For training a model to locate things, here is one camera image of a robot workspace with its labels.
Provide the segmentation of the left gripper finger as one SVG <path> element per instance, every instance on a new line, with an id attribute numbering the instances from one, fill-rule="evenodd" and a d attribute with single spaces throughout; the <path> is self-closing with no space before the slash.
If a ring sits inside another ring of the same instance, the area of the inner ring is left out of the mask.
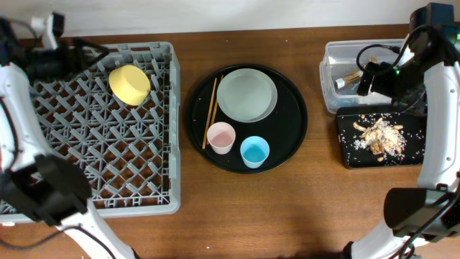
<path id="1" fill-rule="evenodd" d="M 74 55 L 73 56 L 73 64 L 70 70 L 70 73 L 80 73 L 89 69 L 91 66 L 97 64 L 98 61 L 104 58 L 104 54 L 101 53 L 97 56 L 90 56 L 90 55 Z"/>
<path id="2" fill-rule="evenodd" d="M 86 56 L 86 50 L 94 50 L 96 52 L 97 56 L 94 58 L 95 60 L 105 58 L 109 54 L 109 49 L 107 47 L 83 40 L 81 38 L 74 38 L 73 44 L 75 47 L 75 53 L 80 58 L 84 58 Z"/>

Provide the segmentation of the yellow bowl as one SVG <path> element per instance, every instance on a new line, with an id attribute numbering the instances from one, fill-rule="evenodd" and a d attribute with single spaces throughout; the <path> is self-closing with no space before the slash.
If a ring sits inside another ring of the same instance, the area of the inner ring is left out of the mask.
<path id="1" fill-rule="evenodd" d="M 142 104 L 150 93 L 150 80 L 135 65 L 123 65 L 110 72 L 109 85 L 118 99 L 131 106 Z"/>

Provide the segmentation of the grey plate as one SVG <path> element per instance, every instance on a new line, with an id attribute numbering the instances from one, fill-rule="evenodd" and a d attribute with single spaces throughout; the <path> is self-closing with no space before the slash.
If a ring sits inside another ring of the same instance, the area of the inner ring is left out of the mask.
<path id="1" fill-rule="evenodd" d="M 253 68 L 230 72 L 217 89 L 220 110 L 237 122 L 253 123 L 268 117 L 277 99 L 275 82 L 266 73 Z"/>

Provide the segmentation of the pink cup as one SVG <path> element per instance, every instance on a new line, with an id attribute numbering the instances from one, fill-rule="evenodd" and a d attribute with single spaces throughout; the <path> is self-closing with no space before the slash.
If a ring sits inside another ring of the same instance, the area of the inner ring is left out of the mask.
<path id="1" fill-rule="evenodd" d="M 206 136 L 211 148 L 218 155 L 229 153 L 236 140 L 234 128 L 226 122 L 212 124 Z"/>

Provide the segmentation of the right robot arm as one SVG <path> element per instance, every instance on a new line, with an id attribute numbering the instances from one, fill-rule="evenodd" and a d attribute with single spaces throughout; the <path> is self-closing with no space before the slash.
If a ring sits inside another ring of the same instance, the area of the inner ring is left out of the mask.
<path id="1" fill-rule="evenodd" d="M 397 111 L 427 116 L 418 185 L 392 188 L 384 219 L 349 242 L 341 258 L 411 258 L 418 246 L 459 236 L 459 26 L 450 4 L 429 3 L 410 15 L 410 29 L 390 65 L 361 66 L 368 91 Z"/>

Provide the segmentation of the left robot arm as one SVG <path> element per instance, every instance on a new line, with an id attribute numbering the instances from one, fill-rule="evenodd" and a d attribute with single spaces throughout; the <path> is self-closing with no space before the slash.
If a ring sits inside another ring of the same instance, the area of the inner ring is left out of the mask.
<path id="1" fill-rule="evenodd" d="M 34 39 L 24 47 L 15 22 L 1 18 L 1 200 L 56 227 L 91 258 L 137 258 L 98 213 L 85 173 L 48 145 L 29 92 L 36 80 L 65 80 L 89 69 L 108 49 L 79 38 L 72 45 L 60 41 L 65 17 L 57 12 L 22 23 Z"/>

